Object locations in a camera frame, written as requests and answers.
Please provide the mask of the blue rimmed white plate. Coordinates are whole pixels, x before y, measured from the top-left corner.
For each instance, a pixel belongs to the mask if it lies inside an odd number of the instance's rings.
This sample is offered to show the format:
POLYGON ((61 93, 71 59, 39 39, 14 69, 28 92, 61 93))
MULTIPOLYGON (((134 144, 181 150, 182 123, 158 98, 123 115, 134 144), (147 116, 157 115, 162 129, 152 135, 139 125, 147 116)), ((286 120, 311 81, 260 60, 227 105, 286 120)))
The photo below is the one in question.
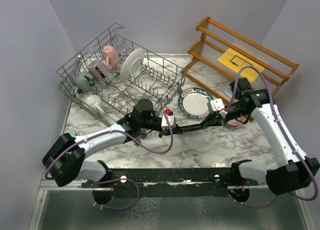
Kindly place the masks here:
POLYGON ((209 115, 208 103, 215 97, 199 87, 185 89, 178 97, 180 110, 190 118, 202 119, 209 115))

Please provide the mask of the white grey mug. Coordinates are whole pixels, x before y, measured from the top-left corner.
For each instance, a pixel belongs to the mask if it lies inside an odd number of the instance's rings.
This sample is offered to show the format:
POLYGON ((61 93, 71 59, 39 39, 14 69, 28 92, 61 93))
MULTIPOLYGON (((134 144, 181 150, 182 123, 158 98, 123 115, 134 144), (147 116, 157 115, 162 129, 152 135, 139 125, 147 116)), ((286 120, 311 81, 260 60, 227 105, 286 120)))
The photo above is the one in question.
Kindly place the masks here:
POLYGON ((98 95, 88 95, 85 97, 84 102, 96 111, 98 111, 101 115, 105 113, 105 111, 103 110, 103 101, 98 95))

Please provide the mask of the black rimmed printed plate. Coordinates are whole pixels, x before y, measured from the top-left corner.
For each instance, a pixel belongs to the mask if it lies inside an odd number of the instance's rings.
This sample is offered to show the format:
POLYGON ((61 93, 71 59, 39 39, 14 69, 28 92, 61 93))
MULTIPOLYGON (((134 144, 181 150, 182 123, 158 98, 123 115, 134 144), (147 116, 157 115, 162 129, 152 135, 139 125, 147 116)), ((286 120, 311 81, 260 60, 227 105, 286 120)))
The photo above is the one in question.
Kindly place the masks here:
POLYGON ((130 53, 121 67, 120 78, 128 80, 130 76, 134 76, 142 66, 144 58, 145 50, 142 48, 138 48, 130 53))

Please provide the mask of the purple mug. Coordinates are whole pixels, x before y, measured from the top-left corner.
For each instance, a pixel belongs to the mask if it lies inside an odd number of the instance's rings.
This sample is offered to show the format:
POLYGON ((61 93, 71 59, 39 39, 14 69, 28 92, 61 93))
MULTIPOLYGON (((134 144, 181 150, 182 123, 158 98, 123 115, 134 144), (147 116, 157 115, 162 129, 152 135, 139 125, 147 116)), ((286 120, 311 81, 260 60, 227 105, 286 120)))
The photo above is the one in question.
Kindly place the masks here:
POLYGON ((110 72, 100 60, 93 60, 90 62, 87 69, 97 81, 104 79, 110 72))

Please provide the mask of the pink cream mug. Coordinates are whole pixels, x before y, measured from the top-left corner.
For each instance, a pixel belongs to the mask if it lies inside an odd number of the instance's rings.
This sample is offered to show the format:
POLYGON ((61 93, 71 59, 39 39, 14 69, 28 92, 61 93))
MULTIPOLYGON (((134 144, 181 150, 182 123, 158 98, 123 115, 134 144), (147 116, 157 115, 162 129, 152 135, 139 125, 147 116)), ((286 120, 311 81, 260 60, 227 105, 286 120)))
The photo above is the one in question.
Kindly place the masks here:
POLYGON ((102 50, 102 55, 109 71, 120 62, 119 56, 112 46, 105 46, 102 50))

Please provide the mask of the dark grey mug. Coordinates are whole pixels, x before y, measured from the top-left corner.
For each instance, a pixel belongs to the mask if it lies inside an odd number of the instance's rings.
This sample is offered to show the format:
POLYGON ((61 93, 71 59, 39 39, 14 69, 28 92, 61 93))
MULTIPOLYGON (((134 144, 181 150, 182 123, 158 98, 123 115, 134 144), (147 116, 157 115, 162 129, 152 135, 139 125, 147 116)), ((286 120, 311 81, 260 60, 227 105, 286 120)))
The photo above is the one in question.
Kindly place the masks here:
POLYGON ((90 72, 82 72, 75 79, 77 92, 88 92, 97 83, 95 77, 90 72))

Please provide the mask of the clear drinking glass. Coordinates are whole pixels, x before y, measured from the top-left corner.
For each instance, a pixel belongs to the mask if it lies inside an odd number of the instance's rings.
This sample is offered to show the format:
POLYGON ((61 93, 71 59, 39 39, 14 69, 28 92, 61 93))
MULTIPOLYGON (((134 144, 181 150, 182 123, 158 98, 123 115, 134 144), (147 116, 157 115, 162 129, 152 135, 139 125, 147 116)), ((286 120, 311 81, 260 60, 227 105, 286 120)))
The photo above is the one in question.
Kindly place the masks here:
POLYGON ((113 47, 114 47, 115 51, 120 55, 127 53, 127 46, 124 41, 115 42, 113 47))

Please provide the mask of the black rimmed cream plate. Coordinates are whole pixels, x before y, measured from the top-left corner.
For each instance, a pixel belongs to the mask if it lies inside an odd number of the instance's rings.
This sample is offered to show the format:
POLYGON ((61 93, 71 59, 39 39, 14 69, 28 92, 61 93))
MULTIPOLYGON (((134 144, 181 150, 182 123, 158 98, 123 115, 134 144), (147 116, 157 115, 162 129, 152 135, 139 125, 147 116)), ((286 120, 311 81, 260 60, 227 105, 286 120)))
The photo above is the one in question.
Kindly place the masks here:
POLYGON ((187 126, 178 126, 172 130, 174 134, 184 134, 187 132, 194 132, 199 130, 204 130, 209 127, 216 127, 216 126, 222 126, 224 124, 224 121, 221 117, 215 116, 215 115, 209 115, 206 117, 202 122, 193 124, 193 125, 187 125, 187 126))

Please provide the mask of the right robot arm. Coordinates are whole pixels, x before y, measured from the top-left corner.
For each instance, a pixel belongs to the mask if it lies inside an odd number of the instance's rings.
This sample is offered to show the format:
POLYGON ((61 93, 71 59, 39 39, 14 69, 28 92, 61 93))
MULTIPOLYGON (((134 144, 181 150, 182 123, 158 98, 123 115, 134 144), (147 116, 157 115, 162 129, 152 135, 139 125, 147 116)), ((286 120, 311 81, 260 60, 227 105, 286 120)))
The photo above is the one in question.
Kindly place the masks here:
POLYGON ((319 187, 315 175, 320 168, 319 161, 309 158, 296 143, 283 123, 278 107, 269 88, 254 90, 247 78, 239 78, 231 82, 232 99, 237 102, 225 108, 225 119, 237 119, 241 115, 254 118, 263 131, 274 155, 277 167, 255 163, 251 160, 234 162, 231 165, 230 181, 234 185, 242 185, 247 179, 266 184, 275 195, 314 185, 314 195, 318 196, 319 187))

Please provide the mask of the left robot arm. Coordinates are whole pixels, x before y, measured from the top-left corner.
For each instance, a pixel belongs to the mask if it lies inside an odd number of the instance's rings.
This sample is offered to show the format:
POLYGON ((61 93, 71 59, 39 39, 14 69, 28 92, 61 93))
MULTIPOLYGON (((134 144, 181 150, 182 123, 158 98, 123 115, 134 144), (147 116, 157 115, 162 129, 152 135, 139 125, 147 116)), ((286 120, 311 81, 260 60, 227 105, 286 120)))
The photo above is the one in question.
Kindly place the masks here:
POLYGON ((170 109, 164 109, 162 117, 158 117, 153 103, 141 99, 130 113, 107 129, 84 136, 71 136, 69 133, 59 136, 42 159, 44 177, 54 180, 60 187, 76 179, 93 180, 97 186, 105 187, 110 183, 110 170, 102 161, 90 163, 86 158, 129 141, 140 145, 137 138, 142 129, 161 134, 168 130, 169 135, 173 136, 176 126, 176 118, 170 109))

